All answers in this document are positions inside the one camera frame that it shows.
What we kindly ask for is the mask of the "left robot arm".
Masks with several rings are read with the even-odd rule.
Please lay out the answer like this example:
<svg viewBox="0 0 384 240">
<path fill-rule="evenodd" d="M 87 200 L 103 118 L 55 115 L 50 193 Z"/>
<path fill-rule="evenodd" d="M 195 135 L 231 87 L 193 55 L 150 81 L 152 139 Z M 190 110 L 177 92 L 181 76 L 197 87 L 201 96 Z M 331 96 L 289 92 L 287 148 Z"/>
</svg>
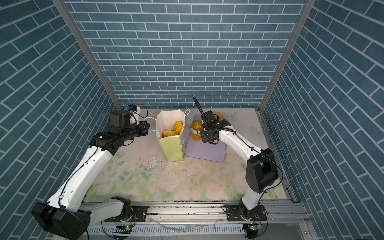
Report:
<svg viewBox="0 0 384 240">
<path fill-rule="evenodd" d="M 105 131 L 95 134 L 82 160 L 63 185 L 45 202 L 36 203 L 31 211 L 46 232 L 69 240 L 77 240 L 88 227 L 114 218 L 131 221 L 134 211 L 131 201 L 113 197 L 98 204 L 85 204 L 83 199 L 101 169 L 126 141 L 149 134 L 150 124 L 139 118 L 141 108 L 130 105 L 110 112 Z"/>
</svg>

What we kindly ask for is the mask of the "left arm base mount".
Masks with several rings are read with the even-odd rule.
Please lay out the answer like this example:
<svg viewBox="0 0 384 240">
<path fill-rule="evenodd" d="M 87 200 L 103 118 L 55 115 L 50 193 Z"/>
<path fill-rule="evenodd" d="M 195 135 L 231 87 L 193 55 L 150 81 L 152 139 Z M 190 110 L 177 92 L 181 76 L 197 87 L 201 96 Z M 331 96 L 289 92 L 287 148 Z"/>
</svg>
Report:
<svg viewBox="0 0 384 240">
<path fill-rule="evenodd" d="M 112 197 L 112 200 L 118 200 L 123 203 L 123 208 L 116 217 L 108 218 L 105 222 L 145 222 L 148 212 L 148 206 L 132 206 L 131 200 L 123 197 Z"/>
</svg>

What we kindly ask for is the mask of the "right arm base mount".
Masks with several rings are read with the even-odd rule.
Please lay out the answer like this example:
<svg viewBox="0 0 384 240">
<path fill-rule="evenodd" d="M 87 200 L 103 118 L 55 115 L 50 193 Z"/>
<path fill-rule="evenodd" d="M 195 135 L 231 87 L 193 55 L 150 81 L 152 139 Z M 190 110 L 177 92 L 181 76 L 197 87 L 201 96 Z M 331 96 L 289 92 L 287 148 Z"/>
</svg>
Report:
<svg viewBox="0 0 384 240">
<path fill-rule="evenodd" d="M 246 206 L 239 202 L 237 205 L 225 204 L 222 206 L 222 210 L 226 214 L 227 221 L 239 222 L 239 221 L 259 221 L 263 222 L 268 219 L 267 211 L 264 206 L 259 204 L 255 208 L 248 210 Z"/>
</svg>

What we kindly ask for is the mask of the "metal tongs with white tips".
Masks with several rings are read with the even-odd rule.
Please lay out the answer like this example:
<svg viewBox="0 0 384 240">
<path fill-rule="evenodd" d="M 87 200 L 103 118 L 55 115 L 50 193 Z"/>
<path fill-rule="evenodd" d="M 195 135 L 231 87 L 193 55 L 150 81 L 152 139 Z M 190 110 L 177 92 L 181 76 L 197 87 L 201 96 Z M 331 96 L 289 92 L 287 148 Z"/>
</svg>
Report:
<svg viewBox="0 0 384 240">
<path fill-rule="evenodd" d="M 202 131 L 203 129 L 197 129 L 197 130 L 195 130 L 195 129 L 193 129 L 193 128 L 190 128 L 190 133 L 191 134 L 193 134 L 193 135 L 199 135 L 199 136 L 201 136 L 201 131 Z"/>
</svg>

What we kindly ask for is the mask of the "small round orange bun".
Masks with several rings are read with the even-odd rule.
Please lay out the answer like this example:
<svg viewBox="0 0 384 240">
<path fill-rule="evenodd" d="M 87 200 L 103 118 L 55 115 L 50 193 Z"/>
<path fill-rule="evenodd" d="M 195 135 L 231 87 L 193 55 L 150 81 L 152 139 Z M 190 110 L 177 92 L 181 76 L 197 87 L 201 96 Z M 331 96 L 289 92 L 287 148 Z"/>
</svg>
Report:
<svg viewBox="0 0 384 240">
<path fill-rule="evenodd" d="M 177 135 L 180 135 L 183 129 L 184 129 L 184 125 L 182 122 L 180 121 L 175 122 L 174 131 L 177 133 Z"/>
</svg>

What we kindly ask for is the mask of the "triangular pastry bread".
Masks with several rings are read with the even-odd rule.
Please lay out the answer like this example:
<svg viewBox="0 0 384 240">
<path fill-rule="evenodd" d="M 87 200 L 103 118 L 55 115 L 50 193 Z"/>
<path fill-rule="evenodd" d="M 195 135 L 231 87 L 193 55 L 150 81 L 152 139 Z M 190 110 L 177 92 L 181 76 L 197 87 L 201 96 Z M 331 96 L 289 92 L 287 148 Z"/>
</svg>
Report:
<svg viewBox="0 0 384 240">
<path fill-rule="evenodd" d="M 162 137 L 167 138 L 171 136 L 178 136 L 179 134 L 174 129 L 166 129 L 162 132 Z"/>
</svg>

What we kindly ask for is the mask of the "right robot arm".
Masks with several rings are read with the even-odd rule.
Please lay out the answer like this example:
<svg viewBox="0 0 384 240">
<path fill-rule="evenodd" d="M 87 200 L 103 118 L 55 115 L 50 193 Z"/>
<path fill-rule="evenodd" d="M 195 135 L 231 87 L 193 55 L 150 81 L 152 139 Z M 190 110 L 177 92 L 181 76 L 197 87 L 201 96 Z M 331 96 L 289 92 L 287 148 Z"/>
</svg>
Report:
<svg viewBox="0 0 384 240">
<path fill-rule="evenodd" d="M 203 143 L 225 143 L 245 162 L 248 185 L 240 200 L 243 209 L 251 211 L 260 205 L 264 193 L 280 178 L 280 170 L 270 149 L 261 149 L 239 134 L 226 120 L 220 120 L 212 111 L 201 114 Z"/>
</svg>

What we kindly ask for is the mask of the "large oval brown bread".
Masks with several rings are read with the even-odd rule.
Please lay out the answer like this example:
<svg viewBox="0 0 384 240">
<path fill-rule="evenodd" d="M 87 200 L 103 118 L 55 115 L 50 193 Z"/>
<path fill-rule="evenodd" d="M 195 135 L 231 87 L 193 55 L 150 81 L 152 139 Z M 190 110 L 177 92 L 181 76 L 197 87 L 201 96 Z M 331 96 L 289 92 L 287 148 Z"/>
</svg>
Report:
<svg viewBox="0 0 384 240">
<path fill-rule="evenodd" d="M 195 141 L 200 141 L 202 139 L 201 131 L 203 130 L 202 121 L 200 120 L 196 120 L 190 125 L 190 134 Z"/>
</svg>

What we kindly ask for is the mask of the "white and green paper bag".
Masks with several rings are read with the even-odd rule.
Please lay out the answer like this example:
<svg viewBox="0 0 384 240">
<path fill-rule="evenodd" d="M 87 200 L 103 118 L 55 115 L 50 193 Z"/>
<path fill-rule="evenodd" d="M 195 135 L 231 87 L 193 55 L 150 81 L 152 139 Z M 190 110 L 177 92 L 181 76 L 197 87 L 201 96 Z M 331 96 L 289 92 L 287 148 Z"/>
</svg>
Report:
<svg viewBox="0 0 384 240">
<path fill-rule="evenodd" d="M 184 160 L 185 139 L 187 137 L 186 116 L 190 114 L 190 109 L 185 111 L 172 110 L 160 111 L 157 116 L 150 115 L 146 119 L 152 119 L 156 123 L 156 137 L 164 153 L 167 162 L 181 162 Z M 178 136 L 167 138 L 162 137 L 162 132 L 166 129 L 174 129 L 175 122 L 180 121 L 184 129 Z"/>
</svg>

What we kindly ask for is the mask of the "sugar-topped knotted bread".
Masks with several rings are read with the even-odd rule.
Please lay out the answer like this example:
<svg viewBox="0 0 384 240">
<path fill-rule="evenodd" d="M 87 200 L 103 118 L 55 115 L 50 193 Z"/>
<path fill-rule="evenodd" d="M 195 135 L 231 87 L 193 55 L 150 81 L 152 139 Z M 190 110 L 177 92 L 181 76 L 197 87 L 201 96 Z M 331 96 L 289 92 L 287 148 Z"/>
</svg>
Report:
<svg viewBox="0 0 384 240">
<path fill-rule="evenodd" d="M 219 112 L 215 112 L 215 113 L 214 113 L 214 117 L 215 117 L 215 119 L 216 119 L 217 121 L 222 121 L 222 120 L 225 119 L 225 117 L 224 117 L 222 114 L 220 114 Z"/>
</svg>

